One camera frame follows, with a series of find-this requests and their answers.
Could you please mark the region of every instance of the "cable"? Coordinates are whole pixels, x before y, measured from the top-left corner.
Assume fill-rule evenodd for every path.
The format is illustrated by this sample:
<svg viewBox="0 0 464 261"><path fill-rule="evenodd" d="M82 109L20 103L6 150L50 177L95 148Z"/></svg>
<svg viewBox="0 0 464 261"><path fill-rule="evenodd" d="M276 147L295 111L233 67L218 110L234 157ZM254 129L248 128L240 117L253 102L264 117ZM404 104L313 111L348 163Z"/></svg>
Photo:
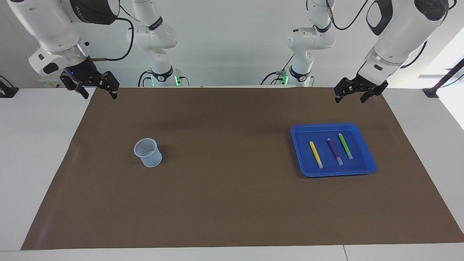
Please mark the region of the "cable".
<svg viewBox="0 0 464 261"><path fill-rule="evenodd" d="M277 84L277 81L282 81L282 80L283 80L282 78L276 78L276 79L274 79L274 80L271 81L271 84L270 84L270 85L272 85L272 84L276 85L276 84Z"/></svg>
<svg viewBox="0 0 464 261"><path fill-rule="evenodd" d="M142 87L145 87L145 80L148 79L148 80L151 80L151 77L145 77L142 81Z"/></svg>
<svg viewBox="0 0 464 261"><path fill-rule="evenodd" d="M147 74L147 73L149 73L149 71L144 71L144 72L142 72L142 74L141 74L140 77L139 77L139 83L137 84L137 87L140 87L140 82L142 82L143 76L144 76L145 74Z"/></svg>
<svg viewBox="0 0 464 261"><path fill-rule="evenodd" d="M314 82L316 81L316 77L311 76L311 78L313 78L313 83L311 84L311 87L313 87L313 86L314 86Z"/></svg>
<svg viewBox="0 0 464 261"><path fill-rule="evenodd" d="M284 66L284 68L282 69L282 71L285 71L285 68L287 67L287 65L289 65L290 61L293 59L293 57L295 56L295 54L293 54L291 57L290 57L290 60L287 62L287 64Z"/></svg>
<svg viewBox="0 0 464 261"><path fill-rule="evenodd" d="M264 80L261 82L260 85L263 85L263 83L267 80L267 78L271 77L271 76L274 75L274 74L277 75L277 72L271 72L270 74L268 74L268 75L264 78Z"/></svg>
<svg viewBox="0 0 464 261"><path fill-rule="evenodd" d="M180 78L180 79L186 79L186 80L187 80L187 84L188 84L188 86L190 87L190 81L188 80L187 77L185 77L185 76L180 76L179 78Z"/></svg>
<svg viewBox="0 0 464 261"><path fill-rule="evenodd" d="M464 74L461 75L461 77L459 77L459 78L458 78L457 80L455 80L454 82L452 82L452 83L450 83L450 84L448 84L448 85L442 86L442 87L440 87L440 88L444 88L444 87L448 87L448 86L450 86L450 85L453 85L453 84L457 83L458 81L460 81L463 77L464 77Z"/></svg>
<svg viewBox="0 0 464 261"><path fill-rule="evenodd" d="M458 0L454 0L454 4L450 7L449 10L453 9L458 4Z"/></svg>
<svg viewBox="0 0 464 261"><path fill-rule="evenodd" d="M359 15L361 14L362 10L366 6L367 2L369 2L369 0L366 0L366 2L364 2L364 5L362 5L361 9L359 9L358 14L354 17L353 21L345 28L340 28L335 24L334 14L332 13L332 7L329 4L329 0L325 0L325 2L327 5L327 8L329 9L329 16L330 16L330 19L332 20L332 24L334 24L335 28L337 28L338 30L343 31L343 30L350 28L354 24L354 22L358 19Z"/></svg>
<svg viewBox="0 0 464 261"><path fill-rule="evenodd" d="M126 9L124 9L123 6L120 5L119 8L121 8L121 9L126 13L126 15L128 15L129 17L131 17L131 18L134 19L135 21L141 23L140 20L138 20L137 18L135 18L135 17L133 17L131 14L129 14L129 13L126 11Z"/></svg>
<svg viewBox="0 0 464 261"><path fill-rule="evenodd" d="M92 61L95 61L95 62L101 62L101 61L116 62L116 61L120 61L120 60L126 58L129 55L130 51L132 50L132 45L134 44L134 34L135 34L135 32L134 32L134 24L132 23L132 21L130 21L127 18L117 17L116 20L126 21L126 22L130 23L130 29L132 30L132 38L130 40L130 45L129 45L129 49L127 50L127 53L124 54L124 56L122 56L120 58L117 58L117 59L95 58L95 59L92 59Z"/></svg>
<svg viewBox="0 0 464 261"><path fill-rule="evenodd" d="M424 45L422 45L422 49L421 49L420 52L417 54L416 58L414 58L414 60L412 60L412 62L410 62L409 64L403 65L402 67L400 67L400 69L408 68L408 67L411 66L413 63L415 63L415 62L417 61L417 59L419 59L419 57L421 56L422 52L425 50L425 47L427 46L427 42L428 42L428 41L425 41L425 42L424 42Z"/></svg>
<svg viewBox="0 0 464 261"><path fill-rule="evenodd" d="M5 78L5 77L3 77L1 75L0 75L0 77L2 77L9 85L11 85L12 88L14 87L13 84L11 84L11 82L7 78Z"/></svg>

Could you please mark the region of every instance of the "clear plastic cup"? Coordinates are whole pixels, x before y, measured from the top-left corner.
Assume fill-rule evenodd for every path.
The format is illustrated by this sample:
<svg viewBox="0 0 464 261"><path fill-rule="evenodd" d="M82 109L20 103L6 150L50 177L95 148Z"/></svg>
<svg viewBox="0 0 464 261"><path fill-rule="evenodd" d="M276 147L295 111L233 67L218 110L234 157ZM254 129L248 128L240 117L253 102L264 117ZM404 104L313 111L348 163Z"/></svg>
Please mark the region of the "clear plastic cup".
<svg viewBox="0 0 464 261"><path fill-rule="evenodd" d="M158 144L151 138L145 138L137 142L134 154L139 157L145 167L154 168L161 163L163 156L158 149Z"/></svg>

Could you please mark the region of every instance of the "marker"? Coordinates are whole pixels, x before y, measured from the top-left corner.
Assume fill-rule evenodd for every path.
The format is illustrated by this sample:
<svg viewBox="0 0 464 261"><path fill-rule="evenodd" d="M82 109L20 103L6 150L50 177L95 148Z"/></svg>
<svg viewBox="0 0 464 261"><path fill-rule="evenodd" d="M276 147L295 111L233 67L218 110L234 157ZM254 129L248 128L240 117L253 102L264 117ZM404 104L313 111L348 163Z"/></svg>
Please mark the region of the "marker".
<svg viewBox="0 0 464 261"><path fill-rule="evenodd" d="M346 153L348 155L348 158L353 159L353 156L351 155L351 151L349 151L347 142L345 141L345 138L343 137L343 134L341 134L341 133L338 134L338 137L340 138L340 141L342 142L343 147L345 148L345 151L346 151Z"/></svg>
<svg viewBox="0 0 464 261"><path fill-rule="evenodd" d="M334 153L335 158L337 158L338 164L342 166L343 165L342 158L340 158L340 155L338 155L337 149L335 148L334 143L332 142L332 139L327 139L327 143L329 144L330 149Z"/></svg>
<svg viewBox="0 0 464 261"><path fill-rule="evenodd" d="M323 169L324 166L322 165L321 158L319 157L319 153L317 153L316 146L314 146L314 142L310 141L309 145L311 146L311 149L313 150L314 157L316 158L317 165L319 165L320 169Z"/></svg>

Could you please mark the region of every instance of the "green marker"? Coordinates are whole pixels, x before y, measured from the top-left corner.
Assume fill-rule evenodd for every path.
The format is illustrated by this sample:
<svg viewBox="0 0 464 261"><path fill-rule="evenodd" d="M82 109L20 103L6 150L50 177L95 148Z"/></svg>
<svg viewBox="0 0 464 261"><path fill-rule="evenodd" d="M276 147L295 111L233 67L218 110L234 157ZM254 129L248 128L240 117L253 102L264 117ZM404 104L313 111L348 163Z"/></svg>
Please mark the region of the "green marker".
<svg viewBox="0 0 464 261"><path fill-rule="evenodd" d="M346 153L348 155L348 158L353 159L353 156L351 155L351 151L349 151L347 142L345 141L345 138L343 137L343 135L340 133L340 134L338 134L338 137L340 138L340 141L342 142L343 147L345 148L345 151L346 151Z"/></svg>

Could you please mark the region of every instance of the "purple marker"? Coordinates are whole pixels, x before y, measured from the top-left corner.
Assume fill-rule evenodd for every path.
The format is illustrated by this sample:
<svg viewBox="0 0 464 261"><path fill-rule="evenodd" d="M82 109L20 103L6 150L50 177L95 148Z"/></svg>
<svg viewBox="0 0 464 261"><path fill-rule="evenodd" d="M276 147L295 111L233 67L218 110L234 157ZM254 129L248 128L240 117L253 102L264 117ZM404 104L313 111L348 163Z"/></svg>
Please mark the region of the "purple marker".
<svg viewBox="0 0 464 261"><path fill-rule="evenodd" d="M334 143L332 142L331 139L327 139L327 143L329 144L330 149L331 149L332 152L334 153L334 156L337 158L338 164L339 164L340 166L342 166L342 165L343 165L342 158L340 158L340 155L338 155L338 152L337 152L337 149L336 149L335 146L334 146Z"/></svg>

